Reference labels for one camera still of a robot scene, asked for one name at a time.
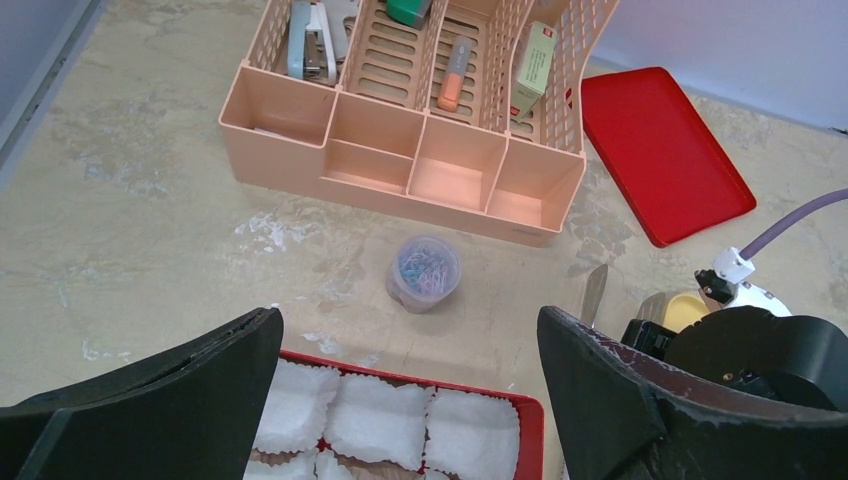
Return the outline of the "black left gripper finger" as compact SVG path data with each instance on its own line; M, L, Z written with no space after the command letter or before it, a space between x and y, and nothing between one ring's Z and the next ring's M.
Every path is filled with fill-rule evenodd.
M1 411L5 479L239 479L284 320L258 308L194 340Z

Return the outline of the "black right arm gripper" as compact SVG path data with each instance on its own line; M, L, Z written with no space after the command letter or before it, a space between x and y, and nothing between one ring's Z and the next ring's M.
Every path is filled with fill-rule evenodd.
M541 364L573 479L843 479L847 336L733 307L620 341L546 306Z

